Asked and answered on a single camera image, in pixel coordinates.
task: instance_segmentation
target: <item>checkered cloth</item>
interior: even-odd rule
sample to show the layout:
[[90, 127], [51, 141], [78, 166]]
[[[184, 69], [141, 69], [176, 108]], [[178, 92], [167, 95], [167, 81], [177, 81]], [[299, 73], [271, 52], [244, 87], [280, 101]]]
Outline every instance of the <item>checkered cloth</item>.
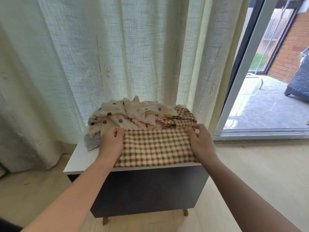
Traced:
[[123, 152], [115, 167], [199, 163], [192, 153], [187, 128], [126, 130], [123, 143]]
[[165, 127], [168, 128], [185, 128], [190, 125], [196, 124], [196, 118], [187, 108], [174, 107], [177, 111], [177, 116], [173, 116], [172, 119], [161, 121]]

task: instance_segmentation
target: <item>pile of clothes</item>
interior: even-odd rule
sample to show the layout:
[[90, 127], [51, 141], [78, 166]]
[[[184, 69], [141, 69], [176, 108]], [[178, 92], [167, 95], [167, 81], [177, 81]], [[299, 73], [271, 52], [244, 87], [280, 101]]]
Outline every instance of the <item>pile of clothes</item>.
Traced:
[[[124, 98], [103, 103], [89, 117], [89, 132], [84, 141], [87, 150], [92, 150], [99, 146], [104, 132], [112, 127], [122, 127], [126, 130], [124, 151], [116, 167], [197, 162], [187, 135], [187, 127], [196, 122], [193, 114], [181, 105], [140, 102], [138, 96], [135, 96], [132, 101]], [[141, 138], [147, 141], [139, 143]]]

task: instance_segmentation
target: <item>brick wall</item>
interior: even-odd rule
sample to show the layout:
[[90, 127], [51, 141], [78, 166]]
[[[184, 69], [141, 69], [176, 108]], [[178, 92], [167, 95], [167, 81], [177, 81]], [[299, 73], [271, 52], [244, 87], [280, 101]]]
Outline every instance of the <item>brick wall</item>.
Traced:
[[299, 67], [300, 52], [309, 46], [309, 9], [296, 16], [268, 75], [290, 82]]

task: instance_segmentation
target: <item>white sheer curtain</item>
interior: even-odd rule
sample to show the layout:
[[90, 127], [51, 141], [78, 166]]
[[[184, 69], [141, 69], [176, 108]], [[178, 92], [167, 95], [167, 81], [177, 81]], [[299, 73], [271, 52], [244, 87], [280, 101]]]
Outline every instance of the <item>white sheer curtain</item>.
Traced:
[[[31, 163], [49, 168], [103, 101], [138, 95], [185, 104], [208, 125], [244, 2], [1, 0], [6, 130], [32, 153]], [[33, 168], [18, 163], [27, 154], [11, 140], [0, 163]]]

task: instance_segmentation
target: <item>green grass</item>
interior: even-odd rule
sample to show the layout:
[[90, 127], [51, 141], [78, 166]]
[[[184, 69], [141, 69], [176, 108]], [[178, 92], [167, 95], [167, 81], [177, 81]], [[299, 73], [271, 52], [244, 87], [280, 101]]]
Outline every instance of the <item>green grass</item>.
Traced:
[[[260, 62], [260, 60], [261, 60], [261, 58], [262, 58], [262, 55], [263, 55], [263, 54], [259, 54], [259, 53], [256, 53], [256, 54], [255, 54], [255, 56], [254, 56], [254, 58], [253, 58], [253, 60], [252, 60], [252, 63], [251, 63], [251, 65], [250, 65], [249, 71], [255, 71], [255, 70], [257, 69], [257, 66], [259, 65], [259, 62]], [[265, 64], [266, 64], [266, 62], [267, 62], [267, 56], [268, 56], [268, 55], [265, 55], [265, 56], [264, 56], [264, 58], [263, 58], [263, 60], [262, 60], [262, 62], [261, 62], [261, 65], [260, 65], [260, 67], [259, 67], [259, 70], [263, 70], [263, 68], [264, 68], [264, 66], [265, 66]]]

